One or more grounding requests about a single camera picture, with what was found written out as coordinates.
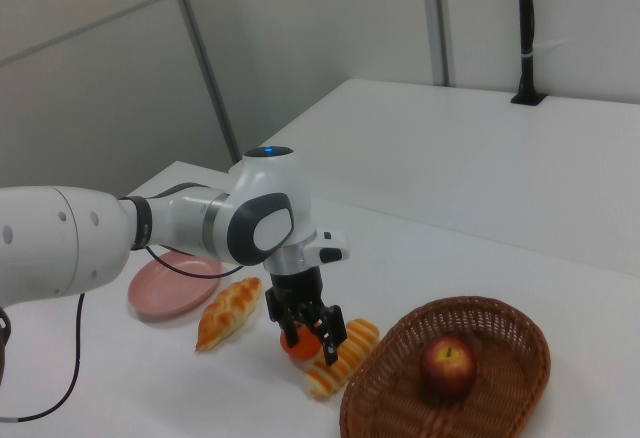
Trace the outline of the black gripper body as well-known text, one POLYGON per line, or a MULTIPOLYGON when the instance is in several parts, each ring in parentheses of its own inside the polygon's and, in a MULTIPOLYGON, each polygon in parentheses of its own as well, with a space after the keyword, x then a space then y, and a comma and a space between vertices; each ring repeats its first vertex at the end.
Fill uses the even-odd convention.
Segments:
POLYGON ((317 322, 325 308, 319 267, 292 275, 271 275, 272 286, 265 292, 272 322, 317 322))

